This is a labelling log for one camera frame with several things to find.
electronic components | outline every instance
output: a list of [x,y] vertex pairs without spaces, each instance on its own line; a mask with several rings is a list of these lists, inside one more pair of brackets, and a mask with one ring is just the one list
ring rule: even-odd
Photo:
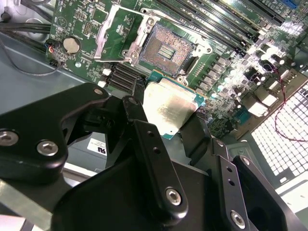
[[234,88],[233,90],[237,96],[240,97],[242,95],[242,91],[239,88]]
[[238,100],[234,100],[234,104],[237,109],[240,109],[242,107],[242,105],[240,104]]
[[273,104],[278,100],[276,97],[267,92],[263,87],[259,87],[255,91],[255,95],[258,99],[268,107],[273,106]]
[[51,39],[61,45],[46,56],[48,60],[58,56],[64,69],[110,91],[131,93],[136,76],[146,81],[160,73],[181,88],[170,92],[190,89],[206,97],[207,114],[213,117],[210,129],[218,136],[226,121],[233,121],[234,114],[228,111],[237,110],[234,100],[243,105],[240,97],[255,95],[258,87],[269,89],[271,79],[276,81],[273,89],[279,90],[283,68],[289,70],[293,60],[298,67],[304,64],[294,53],[297,47],[306,47],[299,41],[308,27],[308,6],[303,3],[292,10],[282,0],[223,2],[57,1]]
[[252,95],[245,96],[242,99],[242,104],[251,114],[257,117],[264,116],[268,112],[268,108],[259,103]]
[[229,76],[224,76],[222,79],[225,83],[230,83],[231,81],[231,78]]
[[193,50],[194,47],[189,41],[156,24],[139,60],[176,75]]
[[68,37],[63,40],[63,47],[68,54],[76,54],[80,50],[80,43],[76,38]]
[[272,58],[273,60],[275,60],[277,63],[279,63],[279,65],[284,65],[284,63],[285,63],[285,60],[283,60],[281,57],[279,57],[279,56],[276,55],[276,54],[273,54],[273,55],[271,56],[271,58]]
[[264,75],[254,68],[251,68],[250,71],[246,72],[244,75],[249,81],[254,82],[258,86],[261,85],[261,82],[266,79]]
[[218,97],[217,93],[214,90],[210,92],[210,96],[212,99],[215,99]]
[[262,69],[266,72],[273,72],[276,69],[275,65],[268,60],[260,61],[259,63],[262,66]]
[[143,108],[149,123],[155,124],[163,137],[171,139],[204,101],[193,90],[153,71],[144,91]]

connector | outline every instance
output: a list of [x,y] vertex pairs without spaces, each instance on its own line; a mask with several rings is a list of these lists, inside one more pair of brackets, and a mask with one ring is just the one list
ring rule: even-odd
[[286,5],[287,7],[291,8],[291,9],[296,9],[297,5],[295,3],[293,3],[291,0],[280,0],[284,5]]

metal screw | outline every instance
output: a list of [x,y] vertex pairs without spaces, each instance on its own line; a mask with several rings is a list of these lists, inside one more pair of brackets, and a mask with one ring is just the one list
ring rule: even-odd
[[128,100],[133,104],[138,104],[138,102],[133,97],[129,97]]
[[80,68],[81,67],[81,63],[80,62],[76,62],[75,63],[75,67]]
[[241,215],[239,215],[237,212],[235,211],[231,211],[231,218],[233,220],[233,222],[240,228],[240,229],[245,229],[245,221],[243,220],[243,218],[241,217]]
[[245,164],[250,165],[249,160],[247,160],[245,157],[243,157],[242,160],[245,162]]
[[167,189],[166,190],[166,196],[167,199],[173,204],[173,205],[180,205],[181,204],[181,195],[178,193],[178,191],[174,189]]
[[53,156],[59,151],[59,148],[52,141],[42,141],[37,145],[37,151],[45,156]]
[[149,25],[149,26],[154,26],[154,24],[155,24],[154,19],[149,18],[149,19],[148,19],[148,25]]
[[94,92],[99,95],[103,95],[103,92],[99,89],[95,89]]
[[132,59],[138,59],[138,53],[134,51],[134,52],[131,54],[131,57],[132,57]]
[[13,131],[0,131],[0,146],[12,146],[18,142],[18,135]]
[[220,147],[223,147],[223,142],[219,141],[219,140],[216,140],[216,143],[220,146]]
[[244,151],[243,151],[242,149],[240,149],[240,150],[237,151],[237,153],[238,153],[239,155],[243,155],[243,154],[244,154]]

green circuit board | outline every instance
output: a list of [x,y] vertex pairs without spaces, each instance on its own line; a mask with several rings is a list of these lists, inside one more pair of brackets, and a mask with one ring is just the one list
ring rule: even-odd
[[[252,7],[249,2],[267,6],[268,12],[275,12],[275,20]],[[306,35],[307,3],[294,0],[296,9],[291,9],[283,2],[282,0],[57,0],[50,39],[59,43],[66,38],[78,40],[77,53],[68,53],[63,46],[54,49],[55,54],[65,63],[64,68],[94,83],[110,81],[106,87],[111,90],[117,89],[117,86],[121,87],[125,82],[122,76],[109,77],[104,74],[105,69],[117,63],[122,63],[124,67],[146,78],[153,70],[173,77],[174,80],[204,96],[206,100],[204,110],[213,115],[210,129],[214,135],[218,135],[230,118],[241,120],[240,118],[247,117],[246,114],[241,116],[243,112],[235,108],[232,96],[234,87],[243,90],[242,97],[258,88],[253,81],[247,80],[245,72],[255,68],[267,79],[271,78],[272,73],[266,73],[260,68],[258,54],[262,51],[262,47],[267,44],[277,48],[277,55],[292,58],[297,44]],[[178,62],[178,66],[173,68],[172,72],[170,68],[157,64],[160,61],[153,61],[152,58],[149,60],[140,58],[136,64],[127,60],[125,52],[138,37],[142,21],[147,14],[143,13],[142,9],[155,10],[161,15],[159,15],[160,20],[147,33],[144,44],[138,51],[139,57],[147,52],[147,46],[151,48],[151,44],[147,44],[156,36],[154,30],[159,32],[158,25],[167,33],[174,34],[177,37],[176,41],[186,42],[187,46],[193,47],[192,49],[199,44],[200,36],[210,46],[210,53],[203,53],[198,58],[193,57],[195,64],[191,65],[191,70],[185,76],[185,82],[179,81],[179,77],[181,77],[180,71],[184,70],[185,65],[192,60],[193,52],[189,49],[189,55],[183,54],[182,63]],[[100,33],[103,25],[108,23],[113,13],[110,26],[102,37]],[[104,46],[97,58],[99,47],[97,41],[100,36],[104,39]],[[177,50],[168,47],[168,51],[164,49],[159,52],[165,55],[165,63],[180,51],[179,48]],[[231,70],[235,70],[237,74],[231,75]],[[117,80],[117,85],[113,85],[113,77],[122,79]],[[230,77],[230,80],[225,82],[225,77]],[[219,84],[223,85],[222,89],[218,89]]]

black ram slot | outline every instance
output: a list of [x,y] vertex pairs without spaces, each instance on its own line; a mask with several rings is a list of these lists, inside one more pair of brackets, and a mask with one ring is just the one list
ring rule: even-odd
[[249,26],[251,29],[253,29],[254,31],[258,31],[259,29],[257,27],[255,27],[253,24],[251,24],[251,22],[247,21],[246,19],[244,19],[241,15],[239,15],[237,12],[233,11],[232,9],[229,9],[226,5],[221,4],[219,1],[217,0],[210,0],[213,4],[217,5],[218,7],[220,7],[221,9],[223,9],[225,12],[227,12],[230,15],[233,15],[234,17],[236,17],[236,19],[241,23],[241,24],[245,24],[246,26]]
[[[237,24],[235,24],[232,20],[230,20],[228,17],[226,17],[225,15],[221,14],[220,12],[216,11],[215,9],[212,9],[211,6],[208,5],[204,5],[201,1],[199,0],[190,0],[188,2],[192,2],[193,4],[197,5],[198,7],[205,9],[207,12],[211,13],[212,15],[214,15],[215,17],[217,17],[219,20],[223,21],[223,23],[225,25],[227,25],[228,27],[232,28],[233,30],[237,31],[239,34],[247,37],[248,39],[251,38],[251,35],[249,32],[247,32],[246,30],[244,30],[243,28],[241,28],[240,26],[238,26]],[[204,14],[202,11],[196,9],[198,11],[199,14],[201,14],[204,17],[207,17],[206,14]]]
[[194,22],[194,20],[192,20],[191,18],[189,18],[187,15],[185,15],[182,11],[180,11],[177,7],[173,6],[171,3],[166,2],[165,0],[156,0],[157,2],[163,4],[164,6],[167,6],[168,8],[170,8],[171,10],[173,10],[175,13],[177,13],[178,15],[180,15],[181,17],[183,17],[184,19],[186,19],[189,23],[191,23],[191,25],[193,25],[194,27],[198,28],[201,31],[206,32],[207,34],[211,35],[213,37],[214,40],[217,40],[219,43],[224,44],[226,46],[231,47],[232,49],[236,49],[236,46],[232,45],[231,43],[229,43],[228,41],[221,39],[220,35],[218,35],[217,33],[215,33],[214,31],[211,31],[209,29],[207,29],[206,27],[204,27],[203,25],[199,25],[200,23],[198,22]]
[[125,85],[122,85],[121,83],[118,83],[115,80],[110,80],[109,85],[113,86],[119,90],[125,91],[125,92],[130,92],[130,89],[128,89]]
[[275,11],[270,9],[265,4],[261,3],[258,0],[240,0],[244,4],[249,5],[253,10],[255,10],[258,14],[268,19],[271,23],[281,26],[285,19],[282,18],[279,14],[277,14]]
[[131,92],[132,86],[138,78],[145,79],[145,76],[124,64],[117,64],[107,82],[119,90]]
[[209,23],[210,25],[212,25],[216,30],[218,30],[220,33],[222,34],[226,34],[227,36],[229,36],[230,38],[234,39],[236,42],[241,43],[242,39],[239,38],[237,35],[230,33],[227,28],[219,25],[217,22],[215,22],[214,20],[210,19],[206,14],[201,13],[200,11],[197,11],[195,8],[193,8],[191,5],[187,4],[185,1],[183,0],[176,0],[178,3],[180,3],[183,7],[187,8],[187,10],[190,10],[191,13],[196,14],[197,16],[199,16],[202,20],[206,21],[207,23]]

